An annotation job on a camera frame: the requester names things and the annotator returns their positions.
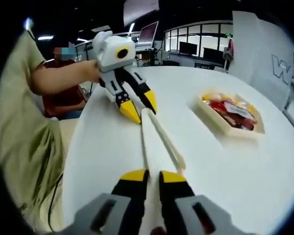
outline human hand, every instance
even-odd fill
[[[86,102],[83,100],[82,102],[80,102],[80,103],[77,105],[77,106],[78,106],[78,110],[82,110],[82,109],[84,109],[85,105],[86,105]]]
[[[85,68],[87,71],[87,81],[99,83],[100,71],[96,60],[85,61]]]

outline ceiling light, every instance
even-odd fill
[[[38,38],[39,41],[43,41],[43,40],[51,40],[53,38],[53,36],[41,36]]]
[[[88,40],[82,39],[82,38],[78,38],[77,40],[80,41],[80,42],[88,42]]]
[[[133,31],[134,25],[135,25],[135,23],[132,23],[132,24],[131,24],[131,27],[129,28],[129,32],[128,32],[128,34],[130,34],[130,33]]]
[[[32,28],[32,26],[33,26],[33,20],[28,17],[24,22],[24,28],[26,30],[30,30]]]

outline gray gripper base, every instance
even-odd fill
[[[96,199],[80,209],[72,225],[60,232],[53,232],[50,235],[95,235],[99,228],[94,226],[94,221],[102,217],[102,209],[112,208],[108,212],[101,235],[118,235],[121,227],[123,215],[130,202],[129,197],[103,193]]]
[[[255,235],[247,234],[236,228],[231,222],[231,216],[207,197],[191,196],[175,200],[186,226],[187,235],[205,235],[203,226],[194,210],[194,205],[200,203],[215,226],[213,235]]]

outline window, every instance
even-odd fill
[[[171,31],[170,50],[177,50],[177,29]]]
[[[188,28],[188,43],[197,45],[197,53],[195,56],[199,56],[199,42],[200,42],[200,25],[190,26]]]
[[[192,33],[200,34],[200,25],[190,26],[188,28],[188,33],[189,34],[192,34]]]
[[[224,51],[224,48],[227,47],[228,44],[229,44],[229,39],[228,38],[220,38],[219,50]]]
[[[180,50],[180,42],[185,43],[186,41],[187,41],[187,28],[179,28],[177,49]]]
[[[204,56],[204,49],[210,48],[217,50],[218,48],[218,37],[213,36],[202,36],[201,37],[201,46],[200,46],[200,57]]]
[[[219,33],[218,24],[203,24],[202,33]]]
[[[197,53],[195,56],[199,56],[199,41],[200,41],[200,36],[197,36],[197,35],[188,36],[188,43],[197,45]]]
[[[166,38],[165,38],[165,44],[166,44],[166,51],[170,50],[170,32],[166,33]]]
[[[229,43],[227,33],[233,35],[232,24],[199,24],[173,29],[165,34],[165,50],[179,50],[180,42],[187,42],[197,45],[197,52],[193,56],[203,57],[205,48],[224,51]]]
[[[82,60],[82,55],[81,55],[81,54],[78,54],[78,55],[75,57],[75,59],[74,59],[75,62],[78,62],[78,61],[81,61],[81,60]]]
[[[233,25],[232,24],[221,24],[220,33],[230,33],[233,34]]]
[[[86,47],[86,53],[87,53],[87,58],[88,60],[94,60],[95,59],[95,54],[93,51],[93,46],[91,44],[88,44]]]
[[[186,34],[187,34],[187,28],[179,28],[178,29],[178,35],[180,36],[186,36]]]

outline white round table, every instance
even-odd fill
[[[244,232],[270,234],[294,208],[294,128],[262,94],[225,73],[187,67],[146,67],[157,99],[157,118],[186,162],[185,178],[196,195],[227,211]],[[139,98],[125,84],[138,110]],[[266,134],[258,141],[218,138],[192,111],[203,90],[238,93],[260,112]],[[144,168],[141,126],[125,118],[96,86],[76,126],[63,177],[65,225],[100,193],[110,193],[126,172]],[[151,128],[146,147],[153,169],[175,171]]]

